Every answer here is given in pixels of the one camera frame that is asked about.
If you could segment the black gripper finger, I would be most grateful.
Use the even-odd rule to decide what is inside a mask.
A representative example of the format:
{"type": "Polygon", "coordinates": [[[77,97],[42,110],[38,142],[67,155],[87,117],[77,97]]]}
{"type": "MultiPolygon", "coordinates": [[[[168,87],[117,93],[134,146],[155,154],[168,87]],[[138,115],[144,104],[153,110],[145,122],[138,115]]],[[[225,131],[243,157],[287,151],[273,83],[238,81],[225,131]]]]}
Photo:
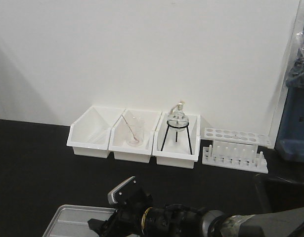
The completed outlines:
{"type": "Polygon", "coordinates": [[[97,220],[91,218],[87,222],[90,230],[98,234],[99,237],[111,237],[112,236],[112,222],[110,220],[97,220]]]}

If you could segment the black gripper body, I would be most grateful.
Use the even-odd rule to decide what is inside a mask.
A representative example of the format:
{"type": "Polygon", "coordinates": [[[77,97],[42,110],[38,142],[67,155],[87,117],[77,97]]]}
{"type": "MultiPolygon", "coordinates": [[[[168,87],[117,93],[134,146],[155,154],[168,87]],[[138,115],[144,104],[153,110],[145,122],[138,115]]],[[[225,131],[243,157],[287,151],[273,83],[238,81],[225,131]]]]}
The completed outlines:
{"type": "Polygon", "coordinates": [[[142,218],[148,208],[153,206],[153,198],[143,189],[138,189],[132,197],[126,200],[125,205],[116,205],[120,212],[119,221],[127,232],[143,235],[142,218]]]}

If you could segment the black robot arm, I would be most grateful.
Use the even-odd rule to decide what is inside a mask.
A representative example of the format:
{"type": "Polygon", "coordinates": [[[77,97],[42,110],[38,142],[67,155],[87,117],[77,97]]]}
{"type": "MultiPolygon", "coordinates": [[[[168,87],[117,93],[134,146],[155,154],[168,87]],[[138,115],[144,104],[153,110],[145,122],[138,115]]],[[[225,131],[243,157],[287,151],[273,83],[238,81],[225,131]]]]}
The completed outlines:
{"type": "Polygon", "coordinates": [[[91,218],[88,228],[99,237],[304,237],[304,207],[266,214],[225,214],[180,204],[153,206],[142,189],[132,195],[109,193],[115,206],[105,221],[91,218]]]}

